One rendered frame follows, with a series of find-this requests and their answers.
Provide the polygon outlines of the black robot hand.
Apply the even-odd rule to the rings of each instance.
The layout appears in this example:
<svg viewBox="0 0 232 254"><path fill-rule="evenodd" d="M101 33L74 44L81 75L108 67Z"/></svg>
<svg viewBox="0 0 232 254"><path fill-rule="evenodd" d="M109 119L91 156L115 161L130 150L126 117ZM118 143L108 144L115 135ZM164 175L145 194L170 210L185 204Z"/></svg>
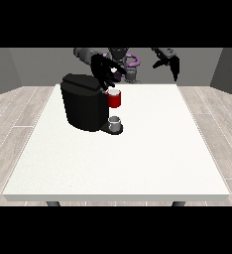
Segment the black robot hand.
<svg viewBox="0 0 232 254"><path fill-rule="evenodd" d="M100 54L91 57L90 67L93 76L99 81L104 91L106 91L109 86L114 87L115 83L118 81L112 68L115 68L121 74L126 74L124 68Z"/></svg>
<svg viewBox="0 0 232 254"><path fill-rule="evenodd" d="M157 68L162 65L168 65L174 77L174 81L177 81L179 75L179 58L177 56L172 56L171 58L164 57L156 61L153 68Z"/></svg>

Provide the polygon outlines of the red pod holder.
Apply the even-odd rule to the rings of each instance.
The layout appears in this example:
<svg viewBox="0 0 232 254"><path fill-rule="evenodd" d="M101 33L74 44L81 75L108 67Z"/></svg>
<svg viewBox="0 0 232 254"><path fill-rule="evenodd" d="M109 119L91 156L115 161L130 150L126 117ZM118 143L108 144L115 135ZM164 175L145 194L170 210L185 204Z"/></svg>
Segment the red pod holder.
<svg viewBox="0 0 232 254"><path fill-rule="evenodd" d="M107 97L109 107L117 108L121 105L121 91L119 89L109 89Z"/></svg>

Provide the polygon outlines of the black coffee machine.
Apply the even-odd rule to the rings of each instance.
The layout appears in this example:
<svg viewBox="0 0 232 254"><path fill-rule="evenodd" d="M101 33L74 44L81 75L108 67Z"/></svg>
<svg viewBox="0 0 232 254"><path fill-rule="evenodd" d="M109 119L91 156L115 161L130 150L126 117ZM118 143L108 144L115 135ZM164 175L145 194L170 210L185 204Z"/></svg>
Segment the black coffee machine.
<svg viewBox="0 0 232 254"><path fill-rule="evenodd" d="M108 95L92 75L67 74L60 84L67 121L73 127L89 132L104 131L111 135L123 132L119 123L109 122Z"/></svg>

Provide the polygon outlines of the grey purple robot trunk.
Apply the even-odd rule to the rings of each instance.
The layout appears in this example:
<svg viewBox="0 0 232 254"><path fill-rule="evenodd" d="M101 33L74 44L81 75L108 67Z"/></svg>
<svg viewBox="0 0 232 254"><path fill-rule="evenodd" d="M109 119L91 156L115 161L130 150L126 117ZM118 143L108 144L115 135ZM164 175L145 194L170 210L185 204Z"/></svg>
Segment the grey purple robot trunk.
<svg viewBox="0 0 232 254"><path fill-rule="evenodd" d="M127 48L109 48L104 56L126 70L125 74L119 71L114 73L118 81L124 78L128 83L139 83L137 79L137 67L140 65L140 58L138 56L129 54Z"/></svg>

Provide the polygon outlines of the small grey cup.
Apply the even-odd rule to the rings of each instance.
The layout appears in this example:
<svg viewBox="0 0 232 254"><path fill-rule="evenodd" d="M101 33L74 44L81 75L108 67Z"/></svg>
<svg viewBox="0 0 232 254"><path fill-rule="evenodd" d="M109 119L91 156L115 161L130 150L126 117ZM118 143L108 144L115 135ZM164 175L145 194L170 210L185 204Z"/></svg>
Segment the small grey cup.
<svg viewBox="0 0 232 254"><path fill-rule="evenodd" d="M121 128L121 119L118 116L111 116L108 119L109 130L112 132L117 132Z"/></svg>

